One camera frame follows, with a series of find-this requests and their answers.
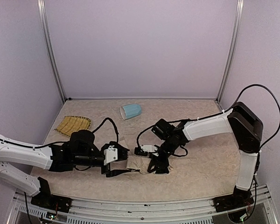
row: black cable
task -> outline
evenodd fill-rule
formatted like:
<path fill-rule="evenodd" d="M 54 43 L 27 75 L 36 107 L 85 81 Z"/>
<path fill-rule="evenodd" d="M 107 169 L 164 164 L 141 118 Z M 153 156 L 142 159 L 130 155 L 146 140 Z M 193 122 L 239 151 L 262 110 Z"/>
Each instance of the black cable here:
<path fill-rule="evenodd" d="M 51 142 L 49 144 L 42 145 L 42 146 L 26 146 L 26 145 L 22 145 L 22 144 L 19 144 L 19 143 L 12 142 L 12 141 L 3 140 L 1 138 L 0 138 L 0 141 L 5 142 L 7 144 L 15 145 L 15 146 L 20 146 L 20 147 L 24 147 L 24 148 L 35 148 L 35 149 L 45 148 L 47 146 L 51 146 L 51 145 L 54 145 L 54 144 L 65 143 L 66 142 L 66 141 L 55 141 L 55 142 Z"/>
<path fill-rule="evenodd" d="M 256 181 L 256 178 L 255 176 L 253 177 L 253 180 L 254 180 L 254 183 L 255 183 L 255 186 L 254 186 L 254 189 L 255 189 L 255 199 L 254 199 L 254 205 L 253 205 L 253 208 L 252 208 L 252 211 L 250 214 L 246 213 L 247 214 L 247 217 L 246 219 L 244 219 L 243 221 L 242 220 L 239 220 L 239 222 L 233 222 L 233 223 L 243 223 L 243 222 L 246 222 L 253 214 L 253 212 L 255 211 L 255 208 L 256 208 L 256 201 L 257 201 L 257 181 Z"/>
<path fill-rule="evenodd" d="M 261 88 L 267 90 L 267 91 L 271 94 L 271 96 L 274 98 L 274 100 L 275 100 L 275 102 L 276 102 L 276 105 L 277 105 L 277 107 L 278 107 L 278 110 L 279 110 L 279 125 L 278 125 L 278 128 L 277 128 L 277 130 L 275 131 L 275 133 L 274 133 L 270 138 L 268 138 L 264 143 L 261 144 L 261 146 L 260 146 L 260 149 L 261 149 L 266 143 L 268 143 L 273 137 L 275 137 L 276 134 L 277 134 L 277 133 L 279 132 L 279 130 L 280 130 L 280 105 L 279 105 L 279 102 L 278 102 L 277 98 L 276 98 L 275 95 L 272 93 L 272 91 L 270 91 L 266 86 L 261 85 L 261 84 L 251 84 L 251 85 L 249 85 L 249 86 L 246 86 L 246 87 L 243 88 L 242 91 L 239 93 L 237 99 L 234 101 L 234 103 L 231 105 L 231 107 L 229 107 L 226 111 L 229 111 L 230 109 L 232 109 L 232 108 L 234 107 L 234 105 L 238 102 L 238 99 L 240 98 L 240 96 L 243 94 L 243 92 L 244 92 L 245 90 L 247 90 L 247 89 L 249 89 L 249 88 L 251 88 L 251 87 L 254 87 L 254 86 L 261 87 Z"/>
<path fill-rule="evenodd" d="M 257 200 L 257 181 L 256 181 L 256 178 L 255 178 L 255 176 L 254 176 L 254 182 L 255 182 L 255 186 L 254 186 L 254 188 L 255 188 L 255 199 L 254 199 L 254 206 L 253 206 L 253 209 L 252 209 L 252 211 L 251 211 L 251 213 L 249 214 L 249 216 L 244 220 L 244 222 L 245 221 L 247 221 L 251 216 L 252 216 L 252 214 L 253 214 L 253 212 L 254 212 L 254 210 L 255 210 L 255 207 L 256 207 L 256 200 Z"/>
<path fill-rule="evenodd" d="M 78 171 L 86 171 L 86 170 L 88 170 L 88 169 L 90 169 L 91 167 L 87 167 L 87 168 L 85 168 L 85 169 L 78 169 L 77 167 L 75 167 L 75 169 L 76 170 L 78 170 Z"/>
<path fill-rule="evenodd" d="M 182 121 L 190 121 L 190 119 L 173 120 L 173 121 L 169 121 L 168 123 L 177 123 L 177 122 L 182 122 Z M 136 140 L 136 141 L 137 141 L 137 146 L 138 146 L 138 147 L 140 147 L 140 144 L 139 144 L 139 138 L 140 138 L 140 136 L 141 136 L 144 132 L 146 132 L 147 130 L 149 130 L 150 128 L 152 128 L 153 126 L 155 126 L 155 125 L 151 125 L 151 126 L 145 128 L 142 132 L 140 132 L 140 133 L 138 134 L 137 140 Z"/>
<path fill-rule="evenodd" d="M 26 211 L 27 211 L 28 220 L 29 220 L 30 224 L 32 224 L 32 221 L 31 221 L 31 218 L 30 218 L 30 215 L 29 215 L 29 210 L 28 210 L 28 203 L 27 203 L 26 192 L 24 192 L 24 196 L 25 196 L 25 204 L 26 204 Z"/>
<path fill-rule="evenodd" d="M 118 129 L 117 129 L 117 127 L 116 127 L 116 124 L 114 123 L 114 121 L 113 121 L 111 118 L 105 118 L 105 119 L 102 121 L 102 123 L 101 123 L 96 129 L 94 129 L 94 130 L 92 131 L 92 133 L 95 133 L 98 129 L 100 129 L 101 126 L 103 126 L 103 124 L 104 124 L 107 120 L 110 121 L 110 122 L 112 123 L 113 127 L 114 127 L 114 131 L 115 131 L 115 133 L 116 133 L 116 142 L 118 143 L 118 142 L 119 142 L 119 132 L 118 132 Z"/>
<path fill-rule="evenodd" d="M 176 155 L 176 154 L 172 154 L 172 155 L 175 156 L 175 157 L 185 157 L 185 156 L 187 156 L 187 155 L 188 155 L 188 150 L 187 150 L 186 148 L 182 147 L 182 146 L 180 146 L 180 148 L 182 148 L 183 150 L 185 150 L 185 152 L 186 152 L 185 155 Z"/>

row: table surface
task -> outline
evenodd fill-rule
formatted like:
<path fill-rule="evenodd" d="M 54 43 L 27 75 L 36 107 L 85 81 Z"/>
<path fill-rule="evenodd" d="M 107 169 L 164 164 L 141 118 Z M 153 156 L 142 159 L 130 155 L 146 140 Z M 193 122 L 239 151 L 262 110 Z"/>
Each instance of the table surface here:
<path fill-rule="evenodd" d="M 139 104 L 142 114 L 124 121 L 119 108 L 127 104 Z M 218 112 L 213 100 L 185 99 L 116 99 L 116 100 L 72 100 L 66 101 L 57 116 L 46 143 L 69 140 L 54 130 L 66 115 L 84 116 L 92 120 L 94 130 L 105 117 L 112 118 L 119 129 L 119 138 L 133 152 L 136 137 L 143 129 L 160 118 L 177 120 L 204 117 Z M 112 125 L 105 125 L 95 133 L 95 144 L 101 148 L 115 140 Z M 141 144 L 162 143 L 151 131 L 140 138 Z M 113 178 L 100 174 L 100 168 L 87 171 L 54 173 L 33 168 L 31 175 L 48 180 L 53 194 L 98 200 L 152 202 L 194 199 L 229 194 L 236 183 L 240 155 L 231 134 L 220 134 L 200 138 L 186 145 L 186 157 L 169 158 L 172 170 L 167 175 L 126 173 Z"/>

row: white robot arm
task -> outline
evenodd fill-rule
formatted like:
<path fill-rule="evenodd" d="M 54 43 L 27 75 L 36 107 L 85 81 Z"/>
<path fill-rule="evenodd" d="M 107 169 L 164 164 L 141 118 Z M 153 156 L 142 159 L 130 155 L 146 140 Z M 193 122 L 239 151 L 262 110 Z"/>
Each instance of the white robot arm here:
<path fill-rule="evenodd" d="M 164 142 L 161 146 L 142 145 L 135 148 L 135 154 L 146 156 L 150 153 L 147 171 L 156 174 L 169 173 L 168 157 L 189 141 L 221 133 L 232 133 L 238 143 L 241 162 L 238 180 L 232 196 L 215 198 L 217 211 L 234 209 L 253 203 L 250 188 L 259 166 L 259 151 L 263 124 L 242 102 L 236 103 L 229 111 L 202 119 L 183 120 L 175 127 L 165 120 L 159 120 L 152 128 Z"/>
<path fill-rule="evenodd" d="M 116 176 L 130 170 L 111 170 L 113 161 L 126 160 L 128 149 L 111 141 L 99 150 L 94 144 L 94 134 L 81 130 L 71 135 L 63 144 L 55 142 L 45 146 L 33 145 L 11 140 L 0 135 L 0 179 L 23 190 L 32 196 L 31 203 L 55 210 L 68 212 L 70 198 L 52 195 L 48 182 L 15 168 L 10 162 L 39 167 L 52 172 L 71 171 L 77 165 L 101 167 L 101 173 L 107 177 Z"/>

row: purple wall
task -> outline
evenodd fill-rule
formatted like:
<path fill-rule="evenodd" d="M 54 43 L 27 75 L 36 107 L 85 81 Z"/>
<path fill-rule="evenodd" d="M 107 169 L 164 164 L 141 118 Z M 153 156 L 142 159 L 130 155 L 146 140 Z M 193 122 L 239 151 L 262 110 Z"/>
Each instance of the purple wall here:
<path fill-rule="evenodd" d="M 280 1 L 245 1 L 243 19 L 222 106 L 229 107 L 246 85 L 269 87 L 280 103 Z M 278 110 L 268 93 L 248 90 L 241 98 L 263 121 L 264 139 L 277 128 Z M 264 147 L 258 179 L 267 183 L 280 217 L 280 132 Z"/>
<path fill-rule="evenodd" d="M 37 1 L 0 1 L 0 134 L 40 144 L 61 105 Z M 14 191 L 0 182 L 0 224 Z"/>
<path fill-rule="evenodd" d="M 236 7 L 236 0 L 46 1 L 66 95 L 215 98 Z"/>

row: yellow bamboo mat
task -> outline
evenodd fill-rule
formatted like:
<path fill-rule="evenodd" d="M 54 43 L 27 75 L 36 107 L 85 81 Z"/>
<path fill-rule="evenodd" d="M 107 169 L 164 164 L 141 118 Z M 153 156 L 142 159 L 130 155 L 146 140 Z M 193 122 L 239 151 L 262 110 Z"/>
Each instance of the yellow bamboo mat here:
<path fill-rule="evenodd" d="M 73 132 L 89 129 L 91 120 L 81 116 L 65 116 L 62 122 L 55 128 L 59 133 L 70 137 Z"/>

